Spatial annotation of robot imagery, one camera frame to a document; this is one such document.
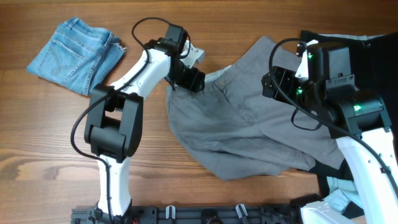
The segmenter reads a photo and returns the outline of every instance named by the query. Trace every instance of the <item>denim shorts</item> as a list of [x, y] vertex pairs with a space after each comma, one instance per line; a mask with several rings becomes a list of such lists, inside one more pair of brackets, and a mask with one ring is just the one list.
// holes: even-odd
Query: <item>denim shorts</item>
[[59, 24], [54, 35], [27, 67], [28, 72], [89, 95], [123, 56], [119, 37], [74, 17]]

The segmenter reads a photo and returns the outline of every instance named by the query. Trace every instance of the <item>gray trousers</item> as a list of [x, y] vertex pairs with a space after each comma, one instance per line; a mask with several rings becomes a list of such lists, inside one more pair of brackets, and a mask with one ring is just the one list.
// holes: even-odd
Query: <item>gray trousers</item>
[[[246, 54], [203, 91], [167, 88], [170, 129], [204, 167], [224, 180], [278, 175], [290, 167], [309, 170], [315, 159], [335, 169], [344, 157], [328, 129], [293, 126], [294, 107], [263, 97], [261, 78], [275, 43], [261, 37]], [[300, 59], [280, 48], [274, 65], [295, 70]], [[295, 123], [318, 122], [298, 112]]]

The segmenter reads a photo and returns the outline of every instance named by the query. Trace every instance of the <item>black cable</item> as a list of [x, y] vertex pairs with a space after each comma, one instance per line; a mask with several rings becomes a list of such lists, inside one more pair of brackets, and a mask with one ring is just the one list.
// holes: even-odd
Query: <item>black cable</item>
[[188, 57], [189, 51], [191, 51], [191, 36], [189, 36], [189, 34], [188, 34], [188, 40], [189, 40], [188, 52], [187, 52], [186, 55], [181, 56], [181, 59], [184, 59], [184, 58]]
[[299, 112], [299, 109], [296, 108], [296, 110], [294, 110], [294, 112], [293, 112], [293, 114], [292, 114], [292, 117], [290, 118], [290, 121], [292, 122], [292, 124], [293, 124], [296, 128], [300, 128], [300, 129], [306, 130], [306, 131], [316, 131], [316, 130], [318, 130], [318, 129], [320, 129], [320, 128], [322, 127], [322, 124], [321, 124], [321, 123], [318, 123], [317, 126], [316, 126], [315, 128], [313, 128], [313, 129], [310, 129], [310, 128], [303, 128], [303, 127], [300, 127], [300, 126], [296, 125], [296, 124], [294, 123], [294, 117], [296, 116], [297, 112]]
[[290, 99], [287, 94], [281, 89], [281, 87], [278, 85], [278, 83], [276, 82], [276, 78], [275, 78], [275, 74], [272, 68], [272, 60], [274, 58], [274, 55], [276, 53], [276, 50], [278, 49], [279, 46], [281, 46], [282, 44], [286, 43], [286, 42], [290, 42], [290, 41], [299, 41], [301, 44], [303, 44], [303, 46], [305, 47], [305, 49], [307, 48], [307, 43], [305, 43], [304, 41], [302, 41], [299, 38], [289, 38], [289, 39], [285, 39], [280, 41], [278, 44], [275, 45], [275, 47], [272, 49], [271, 55], [269, 57], [269, 74], [271, 76], [272, 82], [274, 83], [274, 85], [277, 87], [277, 89], [280, 91], [280, 93], [282, 94], [282, 96], [293, 106], [295, 106], [297, 109], [299, 109], [300, 111], [302, 111], [303, 113], [305, 113], [306, 115], [308, 115], [309, 117], [317, 120], [319, 123], [325, 125], [328, 128], [334, 129], [335, 131], [340, 132], [341, 134], [345, 135], [345, 136], [349, 136], [352, 139], [354, 139], [355, 141], [359, 142], [362, 146], [365, 147], [365, 149], [367, 149], [373, 156], [374, 158], [378, 161], [378, 163], [380, 163], [382, 169], [384, 170], [384, 172], [387, 174], [387, 177], [391, 183], [392, 188], [394, 189], [395, 195], [398, 198], [398, 186], [397, 183], [395, 182], [392, 174], [391, 174], [391, 170], [390, 168], [388, 168], [388, 166], [384, 163], [384, 161], [379, 157], [379, 155], [377, 154], [376, 151], [374, 151], [368, 144], [366, 144], [366, 142], [364, 142], [362, 139], [356, 137], [354, 134], [351, 134], [350, 132], [339, 128], [338, 126], [329, 123], [327, 121], [324, 121], [320, 118], [318, 118], [317, 116], [315, 116], [314, 114], [312, 114], [311, 112], [308, 112], [307, 110], [305, 110], [304, 108], [302, 108], [301, 106], [299, 106], [298, 104], [296, 104], [296, 102], [292, 99]]
[[160, 21], [166, 22], [167, 24], [170, 24], [167, 20], [162, 19], [162, 18], [158, 18], [158, 17], [147, 17], [147, 18], [141, 19], [140, 21], [138, 21], [138, 22], [132, 27], [132, 30], [131, 30], [132, 37], [133, 37], [134, 40], [136, 40], [136, 41], [138, 42], [138, 44], [144, 49], [144, 51], [145, 51], [145, 53], [146, 53], [146, 55], [147, 55], [147, 59], [146, 59], [146, 61], [145, 61], [145, 64], [144, 64], [144, 65], [142, 66], [142, 68], [141, 68], [133, 77], [131, 77], [122, 87], [120, 87], [120, 88], [118, 88], [117, 90], [114, 90], [114, 91], [112, 91], [111, 93], [108, 93], [107, 95], [101, 97], [99, 100], [95, 101], [92, 105], [90, 105], [86, 110], [84, 110], [84, 112], [82, 112], [82, 114], [81, 114], [81, 115], [79, 116], [79, 118], [76, 120], [75, 124], [74, 124], [73, 127], [72, 127], [72, 131], [71, 131], [71, 133], [70, 133], [70, 144], [72, 145], [72, 147], [74, 148], [74, 150], [75, 150], [77, 153], [79, 153], [80, 155], [85, 156], [85, 157], [87, 157], [87, 158], [96, 159], [96, 160], [98, 160], [98, 161], [101, 161], [101, 162], [105, 165], [105, 169], [106, 169], [106, 194], [107, 194], [106, 201], [107, 201], [107, 203], [108, 203], [108, 213], [109, 213], [108, 215], [109, 215], [109, 221], [110, 221], [110, 223], [113, 223], [113, 220], [112, 220], [112, 212], [111, 212], [111, 196], [110, 196], [110, 195], [111, 195], [111, 190], [110, 190], [110, 182], [111, 182], [111, 181], [110, 181], [110, 173], [109, 173], [109, 168], [110, 168], [110, 166], [109, 166], [109, 164], [108, 164], [104, 159], [102, 159], [102, 158], [100, 158], [100, 157], [96, 157], [96, 156], [92, 156], [92, 155], [86, 154], [86, 153], [82, 152], [79, 148], [77, 148], [77, 146], [76, 146], [76, 144], [75, 144], [75, 133], [76, 133], [77, 127], [78, 127], [78, 125], [80, 124], [80, 122], [82, 121], [82, 119], [83, 119], [95, 106], [97, 106], [98, 104], [100, 104], [102, 101], [104, 101], [104, 100], [106, 100], [106, 99], [108, 99], [108, 98], [111, 98], [112, 96], [114, 96], [115, 94], [117, 94], [117, 93], [119, 93], [121, 90], [123, 90], [125, 87], [129, 86], [130, 83], [131, 83], [134, 79], [136, 79], [137, 76], [138, 76], [139, 74], [141, 74], [142, 71], [144, 71], [144, 69], [146, 68], [146, 66], [148, 66], [148, 64], [149, 64], [149, 57], [150, 57], [149, 51], [148, 51], [147, 47], [136, 37], [136, 35], [134, 34], [134, 30], [136, 29], [136, 27], [138, 26], [138, 24], [140, 24], [141, 22], [150, 20], [150, 19], [160, 20]]

